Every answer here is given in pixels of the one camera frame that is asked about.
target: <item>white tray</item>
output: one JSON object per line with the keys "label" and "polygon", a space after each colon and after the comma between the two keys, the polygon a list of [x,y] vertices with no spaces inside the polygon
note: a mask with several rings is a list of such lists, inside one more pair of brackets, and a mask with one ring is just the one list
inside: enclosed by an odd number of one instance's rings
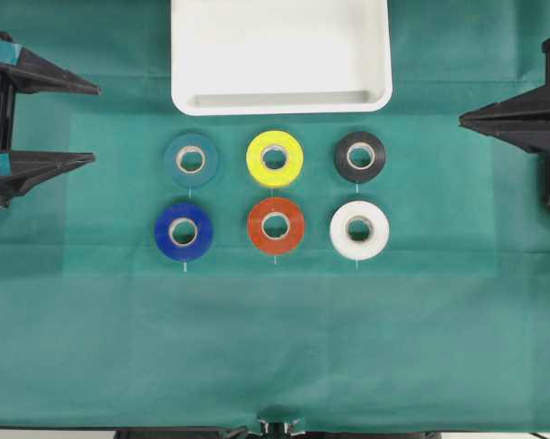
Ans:
{"label": "white tray", "polygon": [[172,0],[186,114],[373,112],[391,98],[387,0]]}

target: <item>black clamp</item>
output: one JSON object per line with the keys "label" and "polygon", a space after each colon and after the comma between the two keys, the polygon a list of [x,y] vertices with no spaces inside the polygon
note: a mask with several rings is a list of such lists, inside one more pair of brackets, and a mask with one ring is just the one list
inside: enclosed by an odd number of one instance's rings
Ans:
{"label": "black clamp", "polygon": [[459,119],[461,126],[545,159],[545,203],[550,207],[550,38],[543,43],[545,85],[493,103]]}
{"label": "black clamp", "polygon": [[0,209],[36,185],[95,160],[93,154],[12,151],[16,95],[41,91],[100,94],[100,88],[0,32]]}

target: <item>green fabric surface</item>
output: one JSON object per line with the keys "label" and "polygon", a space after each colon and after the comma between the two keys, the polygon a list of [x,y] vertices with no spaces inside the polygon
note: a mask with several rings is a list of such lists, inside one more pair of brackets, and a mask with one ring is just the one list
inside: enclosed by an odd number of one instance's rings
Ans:
{"label": "green fabric surface", "polygon": [[[308,430],[550,431],[550,213],[539,163],[458,116],[543,83],[550,0],[391,0],[394,96],[373,114],[188,117],[170,99],[166,0],[10,0],[0,30],[101,97],[17,101],[14,148],[97,162],[0,211],[0,424],[250,425]],[[304,211],[278,259],[246,235],[270,195],[245,165],[265,129],[294,134]],[[333,165],[355,130],[387,166],[355,186]],[[178,134],[211,136],[219,174],[193,199],[214,224],[189,265],[156,248],[187,190],[163,173]],[[329,241],[344,202],[392,237],[359,269]]]}

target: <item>blue tape roll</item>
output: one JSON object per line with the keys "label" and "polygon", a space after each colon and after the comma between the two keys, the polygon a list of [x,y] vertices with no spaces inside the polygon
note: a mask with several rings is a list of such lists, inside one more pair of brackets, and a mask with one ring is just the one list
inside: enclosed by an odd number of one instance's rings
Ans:
{"label": "blue tape roll", "polygon": [[[180,166],[180,158],[186,153],[198,153],[202,166],[188,172]],[[182,187],[200,187],[208,183],[218,169],[218,151],[209,137],[201,134],[184,134],[177,137],[165,151],[165,170]]]}
{"label": "blue tape roll", "polygon": [[[178,244],[173,238],[173,230],[183,220],[192,222],[196,229],[193,241],[186,245]],[[200,258],[210,249],[212,239],[213,227],[210,217],[194,204],[171,206],[156,220],[156,246],[175,261],[188,262]]]}

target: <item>tape roll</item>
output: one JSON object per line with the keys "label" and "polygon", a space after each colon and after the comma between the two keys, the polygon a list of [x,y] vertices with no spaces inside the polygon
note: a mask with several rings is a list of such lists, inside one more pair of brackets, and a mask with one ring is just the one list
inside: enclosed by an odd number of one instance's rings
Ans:
{"label": "tape roll", "polygon": [[[265,156],[269,151],[281,151],[285,163],[279,169],[266,165]],[[248,146],[246,165],[253,178],[262,186],[270,188],[287,187],[301,173],[303,150],[301,144],[289,133],[267,131],[257,135]]]}
{"label": "tape roll", "polygon": [[[350,156],[354,150],[361,149],[370,156],[370,163],[358,166]],[[352,183],[361,184],[378,176],[386,164],[386,150],[383,143],[370,133],[348,134],[336,145],[334,155],[336,168],[342,177]]]}
{"label": "tape roll", "polygon": [[[362,221],[368,226],[369,235],[364,241],[350,236],[350,224]],[[336,251],[354,261],[364,261],[380,254],[388,243],[390,226],[386,215],[366,201],[352,201],[334,214],[329,225],[329,236]]]}
{"label": "tape roll", "polygon": [[[174,232],[184,222],[193,227],[193,239],[187,243],[180,243],[174,237]],[[175,261],[188,262],[200,258],[210,249],[212,239],[213,227],[210,217],[194,204],[171,206],[156,221],[156,246]]]}
{"label": "tape roll", "polygon": [[[264,224],[273,216],[285,220],[286,233],[277,238],[270,237]],[[286,198],[267,198],[260,202],[248,215],[248,236],[258,250],[278,256],[294,250],[305,234],[305,218],[301,209]]]}
{"label": "tape roll", "polygon": [[[201,166],[187,170],[183,165],[189,153],[201,156]],[[213,141],[201,134],[184,134],[177,137],[165,151],[164,163],[167,174],[182,187],[201,187],[208,183],[218,169],[218,150]]]}

